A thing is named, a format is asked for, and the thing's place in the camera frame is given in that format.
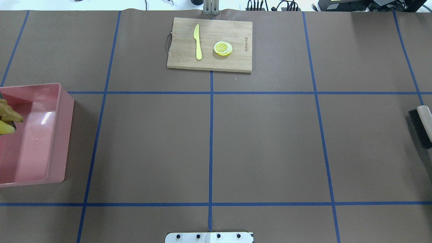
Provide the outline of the pink plastic bin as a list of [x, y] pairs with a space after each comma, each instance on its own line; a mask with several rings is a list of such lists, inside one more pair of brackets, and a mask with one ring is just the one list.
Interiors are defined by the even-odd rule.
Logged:
[[2, 87], [1, 94], [24, 120], [1, 135], [0, 186], [62, 182], [74, 99], [59, 83]]

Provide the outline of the toy ginger root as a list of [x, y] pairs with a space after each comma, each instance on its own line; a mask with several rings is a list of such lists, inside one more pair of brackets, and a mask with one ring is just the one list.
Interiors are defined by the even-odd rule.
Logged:
[[4, 122], [21, 123], [24, 120], [22, 115], [14, 111], [5, 99], [0, 99], [0, 116]]

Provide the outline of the yellow toy corn cob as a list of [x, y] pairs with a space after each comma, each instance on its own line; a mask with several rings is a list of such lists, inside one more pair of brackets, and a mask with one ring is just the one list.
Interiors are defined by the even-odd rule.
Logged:
[[3, 120], [0, 120], [0, 135], [11, 134], [15, 131], [16, 129], [14, 128], [14, 126], [4, 122]]

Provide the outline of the yellow toy lemon slices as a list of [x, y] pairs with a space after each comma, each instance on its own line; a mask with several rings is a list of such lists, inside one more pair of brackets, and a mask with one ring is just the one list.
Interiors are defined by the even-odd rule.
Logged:
[[214, 44], [213, 50], [219, 56], [229, 56], [233, 52], [233, 47], [230, 43], [220, 41]]

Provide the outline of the beige brush black bristles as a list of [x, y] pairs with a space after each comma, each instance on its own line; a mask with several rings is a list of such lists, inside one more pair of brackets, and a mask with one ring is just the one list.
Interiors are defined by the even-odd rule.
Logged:
[[432, 114], [428, 106], [418, 106], [408, 112], [422, 148], [432, 147]]

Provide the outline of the bamboo cutting board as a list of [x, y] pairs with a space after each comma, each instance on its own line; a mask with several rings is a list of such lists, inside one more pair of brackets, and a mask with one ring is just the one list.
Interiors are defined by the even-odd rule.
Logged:
[[[193, 31], [199, 24], [202, 59], [196, 60]], [[167, 67], [187, 70], [252, 72], [253, 23], [247, 21], [174, 18]], [[230, 43], [233, 52], [219, 56], [213, 50], [220, 41]]]

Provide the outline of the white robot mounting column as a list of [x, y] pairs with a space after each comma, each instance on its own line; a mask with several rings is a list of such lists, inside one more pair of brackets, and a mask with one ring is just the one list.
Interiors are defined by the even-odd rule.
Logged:
[[187, 232], [168, 233], [165, 243], [253, 243], [250, 232]]

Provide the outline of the yellow plastic toy knife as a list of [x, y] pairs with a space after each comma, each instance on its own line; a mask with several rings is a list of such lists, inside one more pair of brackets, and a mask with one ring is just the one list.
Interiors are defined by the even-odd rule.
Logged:
[[195, 39], [195, 57], [196, 60], [202, 59], [202, 51], [200, 46], [200, 25], [196, 24], [193, 31], [193, 38]]

